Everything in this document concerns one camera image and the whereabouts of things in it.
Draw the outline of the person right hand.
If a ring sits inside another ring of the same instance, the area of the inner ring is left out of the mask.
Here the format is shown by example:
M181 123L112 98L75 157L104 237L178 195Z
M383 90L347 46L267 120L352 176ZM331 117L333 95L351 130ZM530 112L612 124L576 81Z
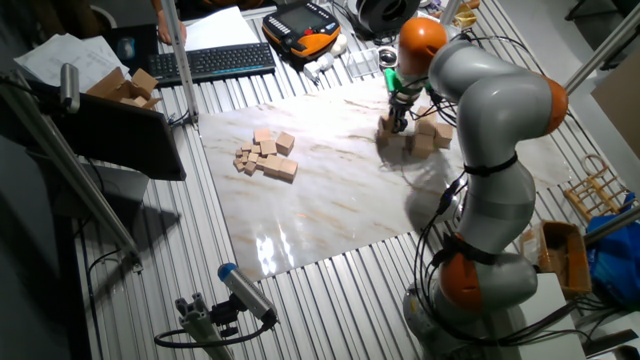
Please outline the person right hand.
M165 18L165 14L163 11L159 11L157 13L157 20L158 20L158 27L157 27L157 32L158 32L158 37L159 39L168 45L172 44L172 40L171 40L171 36L169 33L169 27ZM180 26L180 33L182 36L183 40L187 39L187 31L186 31L186 26L184 25L183 22L179 22L179 26Z

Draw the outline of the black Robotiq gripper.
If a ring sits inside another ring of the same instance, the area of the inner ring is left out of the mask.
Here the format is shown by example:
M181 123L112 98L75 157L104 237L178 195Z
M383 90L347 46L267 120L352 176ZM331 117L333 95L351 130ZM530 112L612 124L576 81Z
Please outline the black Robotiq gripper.
M389 120L392 122L391 132L405 131L408 126L405 115L413 106L413 97L402 92L393 92L389 97L389 106Z

